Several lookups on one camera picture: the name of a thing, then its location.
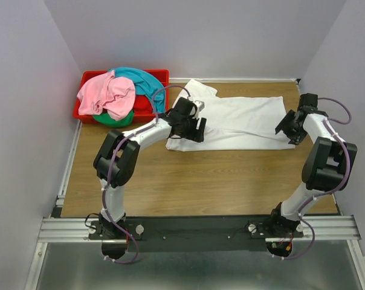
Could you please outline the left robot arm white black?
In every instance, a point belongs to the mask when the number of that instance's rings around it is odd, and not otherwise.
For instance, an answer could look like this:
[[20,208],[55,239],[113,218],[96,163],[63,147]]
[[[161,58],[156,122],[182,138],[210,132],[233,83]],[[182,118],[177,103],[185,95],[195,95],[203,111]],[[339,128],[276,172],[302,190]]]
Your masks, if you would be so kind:
[[145,125],[126,132],[111,130],[107,134],[93,162],[102,187],[101,234],[112,239],[129,234],[123,228],[124,189],[134,174],[140,152],[170,137],[203,142],[207,121],[199,116],[203,109],[203,101],[179,98],[172,109],[157,114]]

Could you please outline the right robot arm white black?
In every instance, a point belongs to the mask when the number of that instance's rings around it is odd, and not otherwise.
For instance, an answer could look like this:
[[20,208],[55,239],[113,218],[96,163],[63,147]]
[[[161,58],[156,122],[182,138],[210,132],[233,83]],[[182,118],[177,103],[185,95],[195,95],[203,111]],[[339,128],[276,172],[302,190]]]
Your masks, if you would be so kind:
[[319,199],[344,189],[354,164],[357,146],[339,136],[331,125],[335,120],[318,109],[318,101],[316,94],[302,94],[297,110],[290,110],[275,128],[290,144],[299,145],[306,137],[313,143],[301,184],[271,212],[268,229],[275,236],[294,233]]

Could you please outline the white t shirt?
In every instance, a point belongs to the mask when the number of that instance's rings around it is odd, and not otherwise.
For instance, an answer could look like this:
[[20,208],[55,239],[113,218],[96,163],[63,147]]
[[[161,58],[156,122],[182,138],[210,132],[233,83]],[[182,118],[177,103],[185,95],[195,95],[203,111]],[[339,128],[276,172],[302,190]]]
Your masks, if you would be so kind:
[[191,79],[178,98],[204,102],[200,112],[207,122],[204,141],[168,139],[166,149],[191,152],[205,150],[286,150],[295,148],[285,134],[275,128],[286,115],[283,97],[217,96],[215,88]]

